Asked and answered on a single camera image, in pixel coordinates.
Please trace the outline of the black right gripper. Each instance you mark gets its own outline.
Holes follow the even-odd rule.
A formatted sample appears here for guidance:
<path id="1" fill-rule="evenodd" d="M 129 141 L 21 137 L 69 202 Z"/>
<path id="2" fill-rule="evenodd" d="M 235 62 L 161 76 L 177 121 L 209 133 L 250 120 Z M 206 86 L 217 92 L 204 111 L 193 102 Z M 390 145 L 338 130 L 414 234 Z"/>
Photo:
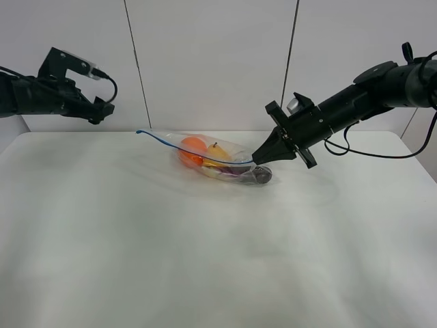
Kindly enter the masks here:
<path id="1" fill-rule="evenodd" d="M 317 162 L 309 148 L 333 133 L 321 109 L 314 104 L 312 108 L 290 115 L 272 101 L 266 105 L 266 112 L 276 127 L 252 154 L 254 163 L 292 161 L 299 156 L 307 168 L 315 167 Z"/>

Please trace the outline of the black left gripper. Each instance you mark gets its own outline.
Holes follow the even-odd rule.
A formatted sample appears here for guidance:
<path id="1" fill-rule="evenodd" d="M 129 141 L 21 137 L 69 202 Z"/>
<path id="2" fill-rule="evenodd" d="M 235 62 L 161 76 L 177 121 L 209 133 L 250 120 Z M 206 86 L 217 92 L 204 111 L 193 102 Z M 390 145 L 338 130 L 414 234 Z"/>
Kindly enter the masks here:
<path id="1" fill-rule="evenodd" d="M 90 102 L 72 79 L 35 78 L 32 86 L 41 93 L 46 105 L 55 107 L 65 117 L 88 118 L 89 123 L 99 124 L 115 109 L 113 104 L 97 96 Z"/>

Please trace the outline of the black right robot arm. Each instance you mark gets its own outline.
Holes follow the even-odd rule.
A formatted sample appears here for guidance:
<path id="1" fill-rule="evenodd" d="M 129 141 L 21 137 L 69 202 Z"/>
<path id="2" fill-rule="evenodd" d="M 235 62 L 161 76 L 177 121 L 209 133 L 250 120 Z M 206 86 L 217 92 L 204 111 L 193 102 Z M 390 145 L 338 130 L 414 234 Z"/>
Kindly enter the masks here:
<path id="1" fill-rule="evenodd" d="M 253 153 L 257 165 L 300 157 L 316 166 L 310 147 L 360 121 L 395 108 L 436 108 L 436 53 L 414 57 L 410 43 L 402 45 L 406 64 L 386 61 L 366 70 L 347 88 L 320 104 L 295 93 L 283 111 L 277 102 L 266 105 L 276 127 Z"/>

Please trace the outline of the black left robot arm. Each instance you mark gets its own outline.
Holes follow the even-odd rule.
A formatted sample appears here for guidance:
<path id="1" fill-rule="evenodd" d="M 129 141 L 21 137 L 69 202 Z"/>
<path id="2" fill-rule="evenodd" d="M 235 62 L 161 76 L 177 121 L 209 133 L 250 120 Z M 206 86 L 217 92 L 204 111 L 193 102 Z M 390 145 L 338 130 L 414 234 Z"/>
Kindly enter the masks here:
<path id="1" fill-rule="evenodd" d="M 69 78 L 24 76 L 1 68 L 1 117 L 61 115 L 97 125 L 113 114 L 112 100 L 88 100 Z"/>

